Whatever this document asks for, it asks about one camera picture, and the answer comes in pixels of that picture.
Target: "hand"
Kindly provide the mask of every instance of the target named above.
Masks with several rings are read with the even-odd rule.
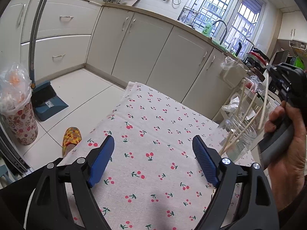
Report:
[[[300,109],[294,108],[285,101],[269,115],[264,126],[265,132],[274,132],[272,123],[284,114],[293,122],[294,137],[286,151],[277,161],[268,166],[272,183],[272,192],[278,211],[288,206],[304,186],[304,167],[306,161],[306,128]]]

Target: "blue gripper pad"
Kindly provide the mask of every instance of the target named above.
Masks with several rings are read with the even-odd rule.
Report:
[[[207,181],[217,188],[220,180],[216,170],[221,160],[220,155],[215,149],[208,148],[199,135],[193,138],[192,149]]]
[[[96,149],[98,151],[100,149],[100,152],[91,165],[91,174],[90,174],[90,178],[87,181],[88,185],[91,188],[100,181],[103,175],[103,172],[106,169],[106,166],[114,151],[114,138],[110,135],[107,136],[107,138],[104,140],[101,146]]]

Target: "glass jar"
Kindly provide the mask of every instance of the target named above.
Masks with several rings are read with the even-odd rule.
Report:
[[[217,151],[220,151],[227,139],[229,132],[234,133],[232,138],[232,140],[234,140],[248,125],[246,120],[241,122],[241,119],[241,115],[236,116],[234,114],[230,118],[223,120],[217,129],[206,139],[205,143],[207,146],[213,147]],[[254,127],[255,125],[249,126],[241,135],[241,137],[226,151],[226,155],[233,162],[239,160],[251,149],[251,143],[257,136]]]

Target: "tablecloth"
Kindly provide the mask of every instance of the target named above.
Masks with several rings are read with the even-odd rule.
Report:
[[[193,229],[210,203],[213,186],[195,159],[191,141],[195,135],[206,140],[217,126],[159,91],[130,82],[114,110],[59,165],[85,157],[112,135],[114,152],[92,188],[110,227]],[[239,161],[251,165],[250,152]],[[225,224],[232,219],[239,192],[237,184]],[[67,194],[75,222],[83,225],[70,184]]]

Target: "floral trash can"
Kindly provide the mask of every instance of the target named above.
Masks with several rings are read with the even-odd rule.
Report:
[[[19,143],[22,145],[29,145],[35,141],[38,134],[38,128],[31,101],[16,114],[3,115],[3,118]]]

